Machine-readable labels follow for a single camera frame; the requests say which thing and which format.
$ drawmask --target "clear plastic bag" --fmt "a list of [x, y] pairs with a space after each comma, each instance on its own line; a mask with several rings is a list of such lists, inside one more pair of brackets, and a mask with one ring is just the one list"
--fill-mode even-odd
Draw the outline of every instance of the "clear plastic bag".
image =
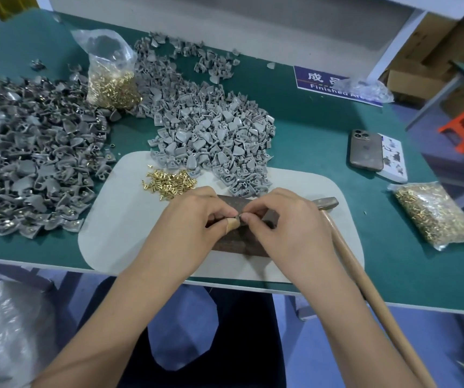
[[388, 190], [435, 249], [464, 242], [464, 212], [439, 182], [392, 184]]
[[0, 388], [29, 383], [57, 355], [54, 308], [36, 289], [0, 281]]
[[90, 58], [89, 103], [131, 109], [141, 101], [135, 82], [137, 53], [112, 30], [74, 30], [72, 36]]
[[334, 83], [332, 88], [337, 91], [358, 95], [369, 101], [381, 103], [390, 103], [394, 101], [392, 92], [379, 80], [368, 83], [360, 78], [343, 79]]

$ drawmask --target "white board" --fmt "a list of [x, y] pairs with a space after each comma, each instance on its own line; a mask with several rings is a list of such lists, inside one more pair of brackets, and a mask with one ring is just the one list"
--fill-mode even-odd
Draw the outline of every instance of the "white board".
[[[86, 263], [101, 273], [118, 275], [137, 256], [144, 240], [168, 202], [160, 201], [157, 193], [145, 191], [142, 180], [155, 165], [149, 151], [123, 156], [115, 165], [95, 200], [79, 232], [79, 249]], [[268, 168], [272, 188], [287, 188], [310, 199], [335, 196], [339, 206], [331, 215], [352, 252], [365, 265], [363, 249], [350, 210], [338, 186], [330, 179], [311, 173]], [[225, 185], [211, 172], [198, 178], [197, 186], [209, 185], [218, 195], [229, 195]], [[245, 256], [211, 251], [197, 277], [289, 282], [266, 257]]]

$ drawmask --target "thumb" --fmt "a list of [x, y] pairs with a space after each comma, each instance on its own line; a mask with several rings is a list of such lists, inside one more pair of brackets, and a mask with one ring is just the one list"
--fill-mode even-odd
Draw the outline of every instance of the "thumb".
[[248, 227], [254, 233], [255, 237], [264, 246], [269, 243], [273, 236], [272, 230], [255, 214], [242, 213], [241, 219], [248, 224]]
[[214, 245], [223, 235], [238, 228], [241, 223], [237, 218], [224, 218], [207, 229], [210, 242]]

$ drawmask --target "green table corner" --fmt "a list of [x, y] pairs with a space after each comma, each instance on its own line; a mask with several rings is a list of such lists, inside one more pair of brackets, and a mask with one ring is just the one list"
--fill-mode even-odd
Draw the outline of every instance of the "green table corner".
[[[40, 74], [51, 79], [67, 78], [67, 64], [88, 67], [87, 55], [70, 35], [72, 28], [109, 28], [130, 44], [143, 32], [51, 13], [30, 10], [0, 24], [0, 76], [32, 77], [29, 67], [40, 58], [47, 69]], [[464, 313], [464, 244], [438, 252], [428, 245], [392, 196], [389, 182], [371, 172], [347, 166], [348, 134], [366, 129], [394, 137], [403, 143], [410, 182], [430, 182], [435, 175], [408, 140], [403, 124], [389, 106], [377, 108], [327, 97], [296, 87], [293, 68], [240, 56], [241, 64], [226, 91], [248, 94], [275, 117], [277, 126], [270, 166], [316, 173], [330, 178], [343, 191], [358, 229], [365, 253], [365, 270], [389, 304], [458, 311]], [[208, 75], [192, 71], [195, 59], [178, 59], [184, 77], [200, 83]], [[149, 150], [147, 140], [156, 135], [151, 119], [124, 117], [113, 126], [111, 143], [118, 158], [138, 150]], [[81, 256], [77, 235], [62, 230], [28, 240], [18, 234], [0, 237], [0, 263], [57, 267], [69, 271], [91, 271]], [[257, 291], [296, 293], [288, 283], [190, 278], [189, 282]]]

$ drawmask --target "black pants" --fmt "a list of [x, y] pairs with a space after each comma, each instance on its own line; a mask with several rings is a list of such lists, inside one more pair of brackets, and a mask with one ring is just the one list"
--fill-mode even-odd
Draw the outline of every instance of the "black pants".
[[[80, 327], [102, 302], [115, 278], [94, 293]], [[271, 294], [210, 288], [219, 326], [209, 351], [172, 372], [155, 362], [146, 330], [140, 335], [119, 387], [284, 388], [286, 374]]]

